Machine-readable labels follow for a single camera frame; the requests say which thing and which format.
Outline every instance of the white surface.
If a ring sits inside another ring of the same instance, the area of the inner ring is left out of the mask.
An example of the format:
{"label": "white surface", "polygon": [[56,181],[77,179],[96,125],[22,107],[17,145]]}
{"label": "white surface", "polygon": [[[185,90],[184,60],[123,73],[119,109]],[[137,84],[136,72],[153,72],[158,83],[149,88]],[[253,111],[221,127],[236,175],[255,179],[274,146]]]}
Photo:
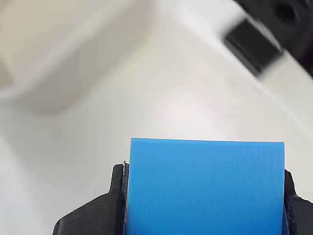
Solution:
{"label": "white surface", "polygon": [[285,54],[262,74],[264,86],[280,101],[299,124],[313,133],[313,80],[293,59]]}
{"label": "white surface", "polygon": [[65,112],[1,105],[1,234],[52,234],[59,218],[108,191],[132,137],[284,141],[297,193],[313,200],[310,134],[216,39],[156,19],[146,40]]}
{"label": "white surface", "polygon": [[0,13],[0,100],[57,112],[149,28],[150,0],[13,1]]}

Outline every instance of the black object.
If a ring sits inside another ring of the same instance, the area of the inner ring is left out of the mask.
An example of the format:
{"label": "black object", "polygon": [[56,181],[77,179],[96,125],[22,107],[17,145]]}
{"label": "black object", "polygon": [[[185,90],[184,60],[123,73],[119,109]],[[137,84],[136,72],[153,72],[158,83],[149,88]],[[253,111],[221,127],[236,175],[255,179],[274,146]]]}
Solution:
{"label": "black object", "polygon": [[260,74],[281,54],[248,20],[229,32],[224,43],[254,75]]}
{"label": "black object", "polygon": [[[122,235],[129,165],[113,169],[111,189],[66,215],[55,225],[53,235]],[[285,198],[282,235],[313,235],[313,204],[298,197],[290,172],[285,171]]]}
{"label": "black object", "polygon": [[290,235],[313,235],[313,204],[297,196],[288,171],[285,171],[284,204]]}
{"label": "black object", "polygon": [[53,235],[123,234],[127,183],[128,165],[116,165],[109,193],[64,216],[55,225]]}
{"label": "black object", "polygon": [[313,76],[313,0],[235,1]]}

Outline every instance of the blue block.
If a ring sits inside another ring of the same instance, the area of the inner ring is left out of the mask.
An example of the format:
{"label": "blue block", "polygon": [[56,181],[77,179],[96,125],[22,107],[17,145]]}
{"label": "blue block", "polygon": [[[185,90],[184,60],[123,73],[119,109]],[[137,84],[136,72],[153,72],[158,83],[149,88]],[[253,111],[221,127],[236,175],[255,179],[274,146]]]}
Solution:
{"label": "blue block", "polygon": [[284,143],[132,139],[128,235],[281,235]]}

